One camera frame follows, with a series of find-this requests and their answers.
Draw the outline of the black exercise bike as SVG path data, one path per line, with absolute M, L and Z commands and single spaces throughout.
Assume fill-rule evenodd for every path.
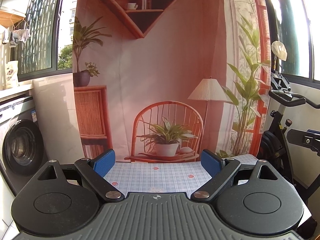
M 268 130 L 263 132 L 258 159 L 268 161 L 289 183 L 296 187 L 296 190 L 304 203 L 319 188 L 319 177 L 317 177 L 309 187 L 304 187 L 296 179 L 293 178 L 293 166 L 287 140 L 287 133 L 291 129 L 292 121 L 286 119 L 285 124 L 281 121 L 284 116 L 284 111 L 287 107 L 296 107 L 308 104 L 315 109 L 319 109 L 319 104 L 316 104 L 308 98 L 294 93 L 291 90 L 290 83 L 287 78 L 276 70 L 275 67 L 271 70 L 271 89 L 268 95 L 280 103 L 278 110 L 271 111 L 270 116 L 273 118 Z

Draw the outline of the plaid tablecloth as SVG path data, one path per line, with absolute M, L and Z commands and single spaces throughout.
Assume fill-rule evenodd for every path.
M 211 179 L 201 161 L 189 163 L 115 163 L 104 179 L 124 195 L 129 192 L 190 196 Z

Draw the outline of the washing machine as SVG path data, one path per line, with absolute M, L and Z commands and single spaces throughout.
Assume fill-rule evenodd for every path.
M 1 175 L 14 195 L 48 161 L 32 96 L 1 102 Z

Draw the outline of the printed backdrop cloth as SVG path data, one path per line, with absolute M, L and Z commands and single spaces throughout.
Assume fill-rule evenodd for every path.
M 269 45 L 265 0 L 78 0 L 73 80 L 84 155 L 257 155 Z

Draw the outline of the white detergent bag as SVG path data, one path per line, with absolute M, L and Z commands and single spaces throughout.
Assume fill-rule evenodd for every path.
M 5 88 L 18 86 L 18 61 L 9 61 L 5 65 Z

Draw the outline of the hanging clothes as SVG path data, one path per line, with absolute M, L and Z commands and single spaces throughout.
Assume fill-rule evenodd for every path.
M 4 29 L 2 36 L 2 44 L 8 44 L 10 48 L 17 47 L 19 42 L 25 43 L 30 37 L 30 29 L 17 29 L 10 31 Z

